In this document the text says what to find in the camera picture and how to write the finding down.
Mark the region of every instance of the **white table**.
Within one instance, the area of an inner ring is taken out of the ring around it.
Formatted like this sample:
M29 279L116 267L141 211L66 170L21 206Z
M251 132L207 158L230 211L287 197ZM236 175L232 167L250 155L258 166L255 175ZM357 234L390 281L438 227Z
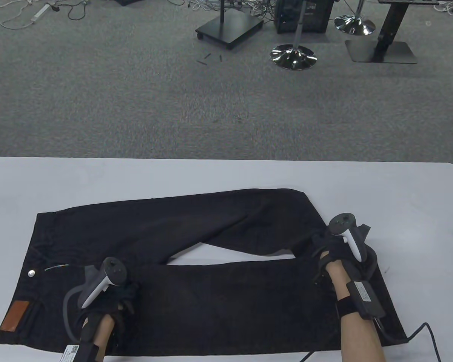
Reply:
M453 362L453 165L310 161L0 157L0 323L14 292L38 212L78 205L243 188L305 192L325 221L352 212L372 227L386 285L407 334L428 321L443 362ZM178 264L259 259L206 245ZM385 348L388 361L435 362L427 331ZM106 361L297 362L302 353L260 356L106 357ZM56 353L0 345L0 361L59 361ZM311 361L339 361L319 352Z

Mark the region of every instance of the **white label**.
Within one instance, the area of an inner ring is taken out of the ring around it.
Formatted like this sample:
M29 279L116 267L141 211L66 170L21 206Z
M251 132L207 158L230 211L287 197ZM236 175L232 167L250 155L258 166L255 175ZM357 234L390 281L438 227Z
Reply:
M68 345L59 362L73 362L78 349L78 345Z
M355 281L354 284L356 285L357 291L364 302L370 302L371 298L369 297L368 291L364 288L364 284L360 281Z

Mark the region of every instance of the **chrome stool base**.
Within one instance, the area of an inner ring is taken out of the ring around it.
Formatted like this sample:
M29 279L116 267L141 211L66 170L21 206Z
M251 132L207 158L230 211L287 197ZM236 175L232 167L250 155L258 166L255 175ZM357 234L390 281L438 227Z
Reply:
M296 49L292 44L283 44L273 48L270 52L270 59L279 67L291 71L309 69L317 61L312 50L301 45Z
M350 35L369 35L373 34L376 26L370 20L364 20L355 15L341 15L334 19L334 25L343 33Z

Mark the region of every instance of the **black jeans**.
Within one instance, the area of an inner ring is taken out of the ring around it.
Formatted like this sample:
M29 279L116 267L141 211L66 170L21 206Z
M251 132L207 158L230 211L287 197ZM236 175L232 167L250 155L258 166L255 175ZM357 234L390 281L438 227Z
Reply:
M126 319L125 333L111 338L109 354L339 349L335 295L312 282L317 262L311 259L311 236L324 231L306 195L287 189L121 201L38 214L13 298L30 304L15 331L0 331L0 343L62 352L69 343L61 313L64 295L84 283L85 265L99 267L114 256L126 264L140 290L136 313ZM172 255L198 242L256 255L287 249L296 258L166 265ZM70 265L44 270L58 264ZM35 271L32 278L29 270ZM406 337L379 270L371 284L387 312L382 319L386 330ZM76 298L69 303L71 321L78 313Z

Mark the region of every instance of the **black stand base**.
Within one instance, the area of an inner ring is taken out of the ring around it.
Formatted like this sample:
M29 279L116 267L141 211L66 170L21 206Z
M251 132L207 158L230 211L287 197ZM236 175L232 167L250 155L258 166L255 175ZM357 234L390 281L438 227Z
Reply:
M376 53L377 41L346 40L347 51L354 62L361 63L398 63L416 64L418 59L414 56L408 44L403 41L394 41L384 54Z
M217 17L196 29L198 39L207 36L232 49L237 43L259 31L263 20L244 12L229 9L225 12L225 22Z

